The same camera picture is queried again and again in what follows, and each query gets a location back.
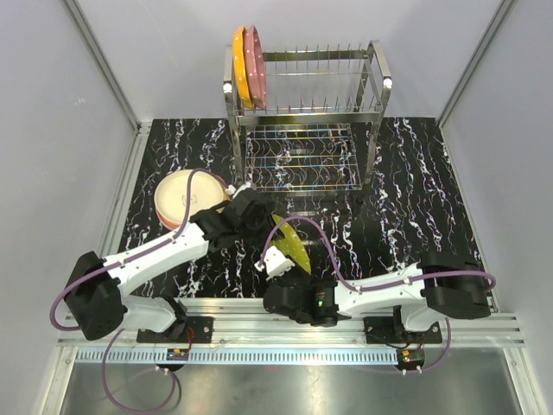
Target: yellow-green plate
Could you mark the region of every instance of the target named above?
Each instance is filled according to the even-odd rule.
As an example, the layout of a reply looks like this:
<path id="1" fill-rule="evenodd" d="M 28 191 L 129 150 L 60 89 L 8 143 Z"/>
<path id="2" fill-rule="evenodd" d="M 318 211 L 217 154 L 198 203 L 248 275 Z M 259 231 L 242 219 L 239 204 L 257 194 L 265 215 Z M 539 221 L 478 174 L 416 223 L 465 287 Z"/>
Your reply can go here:
<path id="1" fill-rule="evenodd" d="M 279 223 L 283 218 L 273 214 L 275 223 Z M 270 242 L 271 246 L 276 246 L 284 255 L 289 255 L 305 272 L 311 273 L 311 263 L 309 262 L 308 252 L 303 246 L 302 240 L 296 230 L 285 223 L 279 230 L 284 234 L 283 239 L 274 239 Z"/>

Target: gray floor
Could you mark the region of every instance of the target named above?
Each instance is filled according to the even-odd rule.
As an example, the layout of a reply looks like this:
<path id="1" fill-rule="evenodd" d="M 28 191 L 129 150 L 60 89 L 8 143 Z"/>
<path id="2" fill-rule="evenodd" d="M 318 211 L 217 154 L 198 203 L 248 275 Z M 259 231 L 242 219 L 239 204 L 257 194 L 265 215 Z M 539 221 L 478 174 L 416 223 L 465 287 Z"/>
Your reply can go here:
<path id="1" fill-rule="evenodd" d="M 429 352 L 430 357 L 438 351 Z M 111 365 L 112 391 L 144 365 Z M 378 368 L 383 371 L 389 368 Z M 182 415 L 521 414 L 500 351 L 457 349 L 423 375 L 375 373 L 375 367 L 189 366 L 178 373 L 181 399 L 160 413 Z M 148 373 L 116 392 L 135 409 L 159 405 L 170 381 Z M 125 413 L 104 396 L 98 364 L 77 364 L 63 414 Z"/>

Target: metal dish rack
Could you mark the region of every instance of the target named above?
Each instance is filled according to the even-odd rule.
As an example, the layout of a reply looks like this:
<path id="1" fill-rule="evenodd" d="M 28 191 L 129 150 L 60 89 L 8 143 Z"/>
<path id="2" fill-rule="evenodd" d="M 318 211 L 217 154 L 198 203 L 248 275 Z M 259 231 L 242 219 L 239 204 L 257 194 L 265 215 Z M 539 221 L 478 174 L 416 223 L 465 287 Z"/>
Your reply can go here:
<path id="1" fill-rule="evenodd" d="M 242 106 L 232 58 L 229 46 L 223 93 L 239 180 L 294 195 L 352 192 L 370 182 L 392 84 L 379 41 L 367 49 L 265 52 L 264 110 Z M 372 122 L 363 177 L 350 129 L 357 122 Z"/>

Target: white wall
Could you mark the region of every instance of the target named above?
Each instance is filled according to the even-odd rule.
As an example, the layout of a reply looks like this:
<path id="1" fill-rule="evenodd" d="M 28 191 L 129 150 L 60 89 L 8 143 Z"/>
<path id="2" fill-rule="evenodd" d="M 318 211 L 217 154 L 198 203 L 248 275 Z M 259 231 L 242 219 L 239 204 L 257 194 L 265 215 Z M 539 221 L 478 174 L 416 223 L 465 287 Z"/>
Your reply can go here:
<path id="1" fill-rule="evenodd" d="M 517 2 L 445 126 L 502 310 L 553 411 L 553 3 Z"/>
<path id="2" fill-rule="evenodd" d="M 79 0 L 137 116 L 224 117 L 225 45 L 256 24 L 265 50 L 384 43 L 388 116 L 437 117 L 499 0 Z"/>
<path id="3" fill-rule="evenodd" d="M 96 249 L 132 139 L 59 0 L 0 4 L 0 402 L 37 413 L 48 309 Z"/>

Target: black marble surface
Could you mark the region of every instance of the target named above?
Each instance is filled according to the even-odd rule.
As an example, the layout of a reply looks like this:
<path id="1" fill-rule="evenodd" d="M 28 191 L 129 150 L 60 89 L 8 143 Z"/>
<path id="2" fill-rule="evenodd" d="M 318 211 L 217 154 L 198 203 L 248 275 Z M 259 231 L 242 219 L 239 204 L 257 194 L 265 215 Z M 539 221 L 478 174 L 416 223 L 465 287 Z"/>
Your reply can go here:
<path id="1" fill-rule="evenodd" d="M 368 124 L 352 133 L 364 171 Z M 143 156 L 119 250 L 168 232 L 154 206 L 157 184 L 179 169 L 203 167 L 235 182 L 225 120 L 155 120 Z M 402 268 L 421 250 L 437 249 L 480 260 L 448 153 L 432 118 L 386 118 L 380 129 L 372 183 L 355 212 L 351 197 L 291 197 L 272 194 L 277 212 L 308 214 L 331 241 L 342 274 L 367 278 Z M 295 225 L 307 241 L 315 275 L 332 278 L 324 246 L 308 224 Z M 175 267 L 135 294 L 146 297 L 262 297 L 264 277 L 253 263 L 260 250 L 237 242 L 232 249 Z"/>

